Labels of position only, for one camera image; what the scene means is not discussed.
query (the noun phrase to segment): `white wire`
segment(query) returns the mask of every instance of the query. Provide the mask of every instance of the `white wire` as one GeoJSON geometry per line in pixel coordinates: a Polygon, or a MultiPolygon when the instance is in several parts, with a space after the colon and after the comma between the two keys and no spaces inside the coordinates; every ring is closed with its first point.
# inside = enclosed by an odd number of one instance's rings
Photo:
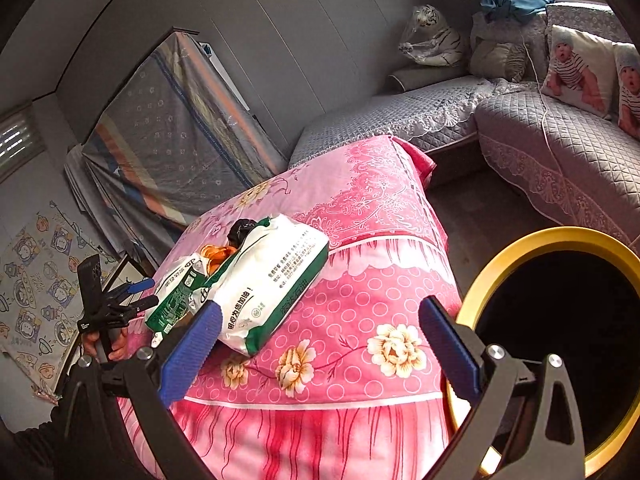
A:
{"type": "Polygon", "coordinates": [[[527,57],[529,58],[529,62],[531,63],[531,66],[533,68],[533,73],[536,77],[536,84],[538,85],[538,94],[540,95],[540,100],[542,101],[542,105],[545,109],[545,112],[542,114],[542,118],[540,119],[540,129],[542,130],[542,136],[545,139],[546,147],[549,150],[549,153],[551,153],[551,157],[553,158],[554,162],[556,163],[556,166],[558,167],[558,173],[560,173],[560,177],[562,178],[562,185],[564,186],[564,194],[566,196],[566,201],[569,204],[569,208],[571,209],[571,216],[574,219],[574,225],[579,225],[577,221],[577,217],[574,212],[574,206],[571,203],[571,200],[569,199],[569,190],[566,186],[566,178],[564,176],[564,171],[562,171],[562,167],[560,166],[560,161],[556,157],[556,154],[551,149],[551,145],[549,144],[549,138],[545,130],[546,117],[549,115],[551,110],[549,110],[549,107],[547,106],[545,101],[545,95],[542,93],[542,85],[540,84],[540,79],[538,78],[538,71],[536,70],[535,63],[533,63],[533,59],[531,59],[531,54],[529,53],[529,49],[527,48],[527,43],[524,41],[524,36],[522,34],[520,34],[520,37],[522,38],[522,46],[524,47],[524,50],[527,53],[527,57]]]}

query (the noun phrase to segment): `blue gripper pad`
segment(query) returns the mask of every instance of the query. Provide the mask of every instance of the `blue gripper pad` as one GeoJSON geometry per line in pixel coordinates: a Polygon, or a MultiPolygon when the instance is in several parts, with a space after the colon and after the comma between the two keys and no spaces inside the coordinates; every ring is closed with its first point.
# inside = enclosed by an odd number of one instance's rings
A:
{"type": "Polygon", "coordinates": [[[142,292],[143,290],[152,288],[153,286],[156,286],[156,282],[154,281],[154,279],[145,278],[141,282],[131,283],[131,285],[129,285],[129,288],[127,289],[127,292],[129,294],[137,294],[139,292],[142,292]]]}
{"type": "Polygon", "coordinates": [[[478,364],[454,329],[454,321],[437,301],[428,296],[420,302],[420,328],[456,395],[475,406],[482,394],[478,364]]]}
{"type": "Polygon", "coordinates": [[[166,407],[184,398],[222,330],[222,310],[217,303],[206,301],[201,310],[204,312],[193,318],[160,370],[158,394],[166,407]]]}

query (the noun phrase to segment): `gray pillow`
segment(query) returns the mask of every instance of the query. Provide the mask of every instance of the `gray pillow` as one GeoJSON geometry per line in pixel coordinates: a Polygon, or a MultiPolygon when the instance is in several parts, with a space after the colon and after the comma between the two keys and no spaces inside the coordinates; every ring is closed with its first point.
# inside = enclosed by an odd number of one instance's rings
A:
{"type": "Polygon", "coordinates": [[[468,75],[469,71],[464,64],[456,66],[424,66],[413,64],[393,72],[389,79],[392,80],[401,92],[409,92],[425,86],[448,81],[468,75]]]}
{"type": "Polygon", "coordinates": [[[512,83],[519,83],[527,61],[527,51],[522,45],[482,41],[471,56],[469,72],[476,77],[501,77],[512,83]]]}

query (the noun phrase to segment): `green and white package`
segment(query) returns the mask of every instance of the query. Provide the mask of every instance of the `green and white package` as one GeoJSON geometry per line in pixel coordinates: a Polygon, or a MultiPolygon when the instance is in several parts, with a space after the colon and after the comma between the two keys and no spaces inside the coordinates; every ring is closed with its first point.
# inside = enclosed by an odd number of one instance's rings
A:
{"type": "Polygon", "coordinates": [[[191,294],[207,279],[206,268],[207,259],[194,253],[180,261],[156,286],[158,306],[145,312],[145,324],[156,334],[152,346],[158,346],[162,336],[186,316],[191,294]]]}
{"type": "Polygon", "coordinates": [[[219,341],[255,355],[280,326],[328,258],[329,238],[284,215],[265,218],[192,300],[222,309],[219,341]]]}

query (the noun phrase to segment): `window blind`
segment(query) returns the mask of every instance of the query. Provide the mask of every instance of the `window blind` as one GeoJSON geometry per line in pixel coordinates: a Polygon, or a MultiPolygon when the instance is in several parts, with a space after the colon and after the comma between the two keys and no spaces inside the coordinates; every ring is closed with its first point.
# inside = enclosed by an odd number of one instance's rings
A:
{"type": "Polygon", "coordinates": [[[31,105],[0,120],[0,182],[44,150],[31,105]]]}

